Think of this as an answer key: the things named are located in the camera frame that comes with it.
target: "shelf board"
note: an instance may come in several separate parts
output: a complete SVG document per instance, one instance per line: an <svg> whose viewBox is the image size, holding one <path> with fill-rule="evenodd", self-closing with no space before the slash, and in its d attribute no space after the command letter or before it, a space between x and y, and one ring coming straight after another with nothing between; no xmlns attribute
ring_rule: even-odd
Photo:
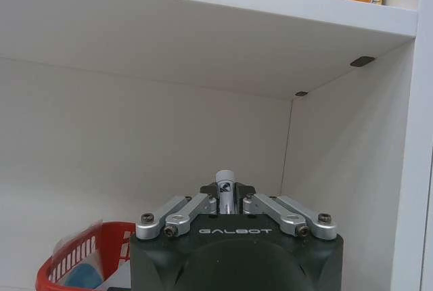
<svg viewBox="0 0 433 291"><path fill-rule="evenodd" d="M347 0L0 0L0 55L289 98L414 38L417 12Z"/></svg>

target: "screw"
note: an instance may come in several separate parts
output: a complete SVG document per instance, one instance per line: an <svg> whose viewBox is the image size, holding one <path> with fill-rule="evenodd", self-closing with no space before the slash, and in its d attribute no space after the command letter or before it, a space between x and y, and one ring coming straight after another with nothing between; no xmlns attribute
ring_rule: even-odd
<svg viewBox="0 0 433 291"><path fill-rule="evenodd" d="M174 225L167 225L164 228L164 234L169 238L175 237L177 235L177 227Z"/></svg>
<svg viewBox="0 0 433 291"><path fill-rule="evenodd" d="M310 229L306 225L301 225L300 227L296 227L296 235L299 237L305 238L310 234Z"/></svg>
<svg viewBox="0 0 433 291"><path fill-rule="evenodd" d="M331 215L329 215L327 213L319 213L319 215L317 216L317 219L319 220L319 222L322 222L322 223L331 223L331 221L332 221Z"/></svg>
<svg viewBox="0 0 433 291"><path fill-rule="evenodd" d="M304 97L305 95L308 95L308 91L298 91L295 93L296 97Z"/></svg>
<svg viewBox="0 0 433 291"><path fill-rule="evenodd" d="M141 222L142 223L151 223L154 222L154 215L152 213L145 213L141 216Z"/></svg>

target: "white wall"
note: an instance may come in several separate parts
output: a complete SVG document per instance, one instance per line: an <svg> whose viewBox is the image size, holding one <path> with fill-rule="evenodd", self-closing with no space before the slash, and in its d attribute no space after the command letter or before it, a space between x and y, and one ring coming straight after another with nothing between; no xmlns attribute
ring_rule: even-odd
<svg viewBox="0 0 433 291"><path fill-rule="evenodd" d="M219 169L277 194L288 103L0 58L0 121L0 286L32 288L61 237Z"/></svg>
<svg viewBox="0 0 433 291"><path fill-rule="evenodd" d="M389 291L413 44L294 100L283 194L331 213L344 291Z"/></svg>

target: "silver metal linkage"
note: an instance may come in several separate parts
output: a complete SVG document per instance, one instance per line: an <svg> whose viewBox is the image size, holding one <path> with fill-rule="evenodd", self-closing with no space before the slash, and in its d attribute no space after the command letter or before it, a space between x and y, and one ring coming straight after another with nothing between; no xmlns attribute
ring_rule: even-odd
<svg viewBox="0 0 433 291"><path fill-rule="evenodd" d="M168 237L181 236L191 229L191 222L200 214L216 214L217 199L208 194L199 193L181 210L165 219L164 233Z"/></svg>
<svg viewBox="0 0 433 291"><path fill-rule="evenodd" d="M175 196L153 213L145 213L135 225L135 234L141 240L158 237L165 224L166 217L180 210L188 203L185 196Z"/></svg>
<svg viewBox="0 0 433 291"><path fill-rule="evenodd" d="M309 228L302 215L290 212L270 197L264 194L250 194L244 198L244 214L261 213L269 215L286 234L295 237L306 237L309 234Z"/></svg>
<svg viewBox="0 0 433 291"><path fill-rule="evenodd" d="M337 237L337 225L329 214L314 212L288 196L278 196L275 201L284 208L305 217L312 235L316 238L332 240Z"/></svg>

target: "hex bolt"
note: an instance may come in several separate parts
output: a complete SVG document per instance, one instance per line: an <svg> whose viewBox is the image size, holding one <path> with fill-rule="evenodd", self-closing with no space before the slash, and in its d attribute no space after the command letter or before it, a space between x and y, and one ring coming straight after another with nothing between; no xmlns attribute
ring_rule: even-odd
<svg viewBox="0 0 433 291"><path fill-rule="evenodd" d="M141 216L142 223L151 223L154 222L154 215L152 213L145 213Z"/></svg>
<svg viewBox="0 0 433 291"><path fill-rule="evenodd" d="M322 223L331 223L332 217L327 213L319 213L319 215L317 216L317 220Z"/></svg>
<svg viewBox="0 0 433 291"><path fill-rule="evenodd" d="M164 235L169 238L175 237L177 235L177 227L174 225L167 225L164 228Z"/></svg>
<svg viewBox="0 0 433 291"><path fill-rule="evenodd" d="M301 225L299 227L296 227L296 235L301 238L305 238L310 234L310 228L308 228L306 225Z"/></svg>

